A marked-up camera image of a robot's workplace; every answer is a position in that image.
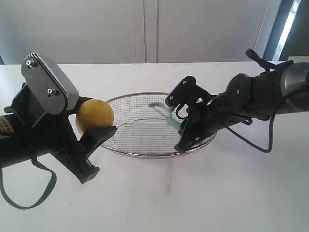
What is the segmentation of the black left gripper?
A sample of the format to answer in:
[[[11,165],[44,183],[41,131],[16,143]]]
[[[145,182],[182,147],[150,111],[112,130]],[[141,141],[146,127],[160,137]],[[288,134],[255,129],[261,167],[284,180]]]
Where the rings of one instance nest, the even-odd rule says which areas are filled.
[[[32,129],[23,126],[18,115],[13,113],[13,107],[6,107],[6,118],[14,132],[3,140],[3,166],[52,154],[82,184],[93,179],[100,168],[91,164],[88,157],[114,136],[117,127],[86,129],[80,140],[76,138],[68,117],[76,114],[81,105],[91,99],[80,96],[72,110],[57,116],[45,114]]]

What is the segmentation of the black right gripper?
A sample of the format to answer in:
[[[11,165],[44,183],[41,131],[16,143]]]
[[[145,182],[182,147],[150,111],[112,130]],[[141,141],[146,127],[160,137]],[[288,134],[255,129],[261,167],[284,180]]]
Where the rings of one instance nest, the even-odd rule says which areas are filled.
[[[193,146],[232,125],[232,114],[219,111],[219,96],[213,95],[210,100],[198,99],[188,106],[188,116],[181,124],[179,142],[174,146],[178,153],[185,153]]]

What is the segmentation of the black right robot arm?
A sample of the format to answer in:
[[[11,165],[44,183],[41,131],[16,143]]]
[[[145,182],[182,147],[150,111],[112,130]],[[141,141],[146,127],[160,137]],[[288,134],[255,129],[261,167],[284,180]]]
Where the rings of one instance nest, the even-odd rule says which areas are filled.
[[[233,125],[252,124],[253,119],[269,122],[268,153],[273,146],[273,126],[276,115],[307,112],[309,109],[309,65],[288,60],[274,64],[260,58],[253,50],[246,55],[263,68],[255,77],[239,73],[224,92],[212,95],[197,85],[192,76],[185,77],[171,98],[176,106],[187,106],[182,118],[180,140],[175,145],[185,153],[200,141],[219,130],[230,131]]]

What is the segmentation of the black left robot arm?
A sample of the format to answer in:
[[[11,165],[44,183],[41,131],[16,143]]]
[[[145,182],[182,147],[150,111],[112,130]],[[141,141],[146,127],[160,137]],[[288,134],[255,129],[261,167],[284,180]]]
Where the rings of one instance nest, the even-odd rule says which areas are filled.
[[[101,144],[114,136],[117,127],[112,125],[86,129],[81,139],[77,139],[69,116],[89,100],[87,97],[79,97],[73,110],[55,116],[46,113],[35,121],[34,114],[40,113],[42,107],[29,87],[23,84],[11,105],[4,109],[4,118],[12,125],[14,132],[0,140],[0,162],[3,167],[52,154],[82,184],[93,179],[100,168],[91,164],[88,158]]]

